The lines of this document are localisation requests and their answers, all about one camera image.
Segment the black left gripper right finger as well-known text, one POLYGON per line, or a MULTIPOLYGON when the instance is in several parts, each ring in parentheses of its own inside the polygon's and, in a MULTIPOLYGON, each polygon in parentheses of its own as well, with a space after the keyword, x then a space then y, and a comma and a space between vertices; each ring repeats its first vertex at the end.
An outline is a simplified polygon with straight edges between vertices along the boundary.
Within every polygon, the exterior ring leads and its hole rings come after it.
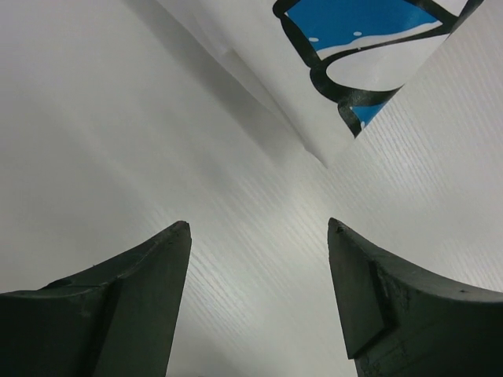
POLYGON ((500 376, 502 294, 430 272, 335 218, 329 264, 359 376, 500 376))

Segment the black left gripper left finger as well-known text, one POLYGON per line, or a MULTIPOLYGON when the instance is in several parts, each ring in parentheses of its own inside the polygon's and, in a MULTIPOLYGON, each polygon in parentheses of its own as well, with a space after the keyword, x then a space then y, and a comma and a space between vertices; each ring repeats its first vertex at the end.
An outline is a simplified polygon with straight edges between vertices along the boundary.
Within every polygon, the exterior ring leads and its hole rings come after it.
POLYGON ((177 221, 82 272, 2 294, 2 375, 165 375, 191 244, 177 221))

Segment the white daisy print t-shirt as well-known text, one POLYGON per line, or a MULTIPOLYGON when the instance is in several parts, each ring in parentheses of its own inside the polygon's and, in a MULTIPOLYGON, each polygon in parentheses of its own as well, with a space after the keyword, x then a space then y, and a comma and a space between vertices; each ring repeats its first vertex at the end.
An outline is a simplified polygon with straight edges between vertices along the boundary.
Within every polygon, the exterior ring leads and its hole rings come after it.
POLYGON ((477 1, 165 1, 303 147, 332 164, 477 1))

